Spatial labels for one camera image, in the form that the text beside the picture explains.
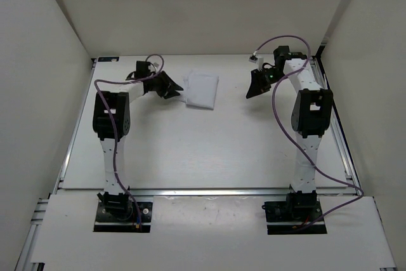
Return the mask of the left blue corner label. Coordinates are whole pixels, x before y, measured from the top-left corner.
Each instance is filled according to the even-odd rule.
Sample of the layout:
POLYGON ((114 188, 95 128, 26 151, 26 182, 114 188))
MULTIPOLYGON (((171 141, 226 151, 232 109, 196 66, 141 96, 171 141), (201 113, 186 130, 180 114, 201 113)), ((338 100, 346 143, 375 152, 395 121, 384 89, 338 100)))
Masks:
POLYGON ((118 56, 101 56, 98 57, 98 62, 118 62, 118 56))

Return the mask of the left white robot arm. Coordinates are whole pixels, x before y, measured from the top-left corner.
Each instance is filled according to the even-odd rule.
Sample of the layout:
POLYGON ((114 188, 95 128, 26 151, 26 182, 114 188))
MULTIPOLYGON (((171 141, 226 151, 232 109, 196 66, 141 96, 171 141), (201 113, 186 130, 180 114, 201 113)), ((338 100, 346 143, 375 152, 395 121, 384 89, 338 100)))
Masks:
POLYGON ((124 144, 131 128, 130 104, 136 99, 154 92, 165 100, 180 96, 183 88, 164 72, 164 59, 153 63, 147 56, 135 63, 135 70, 124 81, 97 79, 93 131, 102 150, 105 168, 104 190, 98 194, 106 212, 118 220, 141 215, 136 199, 125 182, 124 144))

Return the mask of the white skirt cloth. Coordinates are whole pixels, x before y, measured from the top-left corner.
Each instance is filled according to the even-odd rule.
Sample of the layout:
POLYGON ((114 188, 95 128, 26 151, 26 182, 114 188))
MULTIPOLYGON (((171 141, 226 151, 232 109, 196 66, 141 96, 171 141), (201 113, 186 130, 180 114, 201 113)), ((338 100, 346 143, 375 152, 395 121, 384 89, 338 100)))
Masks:
POLYGON ((218 75, 190 71, 184 77, 186 107, 214 110, 218 83, 218 75))

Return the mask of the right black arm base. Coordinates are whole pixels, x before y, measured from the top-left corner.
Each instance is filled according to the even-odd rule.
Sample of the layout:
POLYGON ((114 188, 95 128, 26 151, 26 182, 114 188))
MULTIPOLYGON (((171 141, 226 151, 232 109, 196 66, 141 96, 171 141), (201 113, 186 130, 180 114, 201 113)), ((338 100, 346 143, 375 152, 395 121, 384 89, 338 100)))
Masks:
POLYGON ((322 208, 317 193, 291 192, 285 201, 266 201, 265 212, 268 235, 326 234, 322 208))

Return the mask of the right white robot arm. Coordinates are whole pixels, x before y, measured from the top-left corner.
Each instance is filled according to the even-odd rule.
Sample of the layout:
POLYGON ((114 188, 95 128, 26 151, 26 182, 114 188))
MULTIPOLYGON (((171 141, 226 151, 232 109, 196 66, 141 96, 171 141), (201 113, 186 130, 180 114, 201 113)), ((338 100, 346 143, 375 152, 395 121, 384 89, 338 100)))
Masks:
POLYGON ((251 71, 246 98, 269 92, 273 84, 284 79, 290 80, 297 93, 291 126, 299 148, 291 191, 286 200, 265 203, 264 209, 273 221, 299 220, 317 208, 314 165, 321 139, 331 121, 333 94, 315 80, 306 55, 292 52, 288 46, 279 46, 273 56, 273 65, 255 53, 250 56, 249 60, 258 67, 251 71))

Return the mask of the aluminium frame rail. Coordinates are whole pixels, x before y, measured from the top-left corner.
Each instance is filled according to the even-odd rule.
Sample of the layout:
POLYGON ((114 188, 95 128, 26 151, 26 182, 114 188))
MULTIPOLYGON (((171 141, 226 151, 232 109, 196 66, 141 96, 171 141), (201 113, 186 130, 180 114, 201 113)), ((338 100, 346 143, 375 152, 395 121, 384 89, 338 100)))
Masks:
MULTIPOLYGON (((53 193, 68 194, 88 192, 98 193, 100 190, 95 188, 57 188, 53 193)), ((271 196, 286 195, 288 188, 141 188, 131 189, 131 193, 136 197, 143 196, 271 196)), ((356 195, 354 188, 318 188, 318 195, 356 195)))

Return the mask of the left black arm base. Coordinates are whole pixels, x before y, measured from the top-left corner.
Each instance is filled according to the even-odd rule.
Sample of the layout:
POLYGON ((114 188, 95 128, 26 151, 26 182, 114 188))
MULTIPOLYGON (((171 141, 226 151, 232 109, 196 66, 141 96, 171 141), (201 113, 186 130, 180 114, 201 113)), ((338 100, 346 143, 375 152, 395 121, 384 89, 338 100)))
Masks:
POLYGON ((138 210, 127 194, 99 193, 94 232, 149 233, 153 202, 138 202, 138 210))

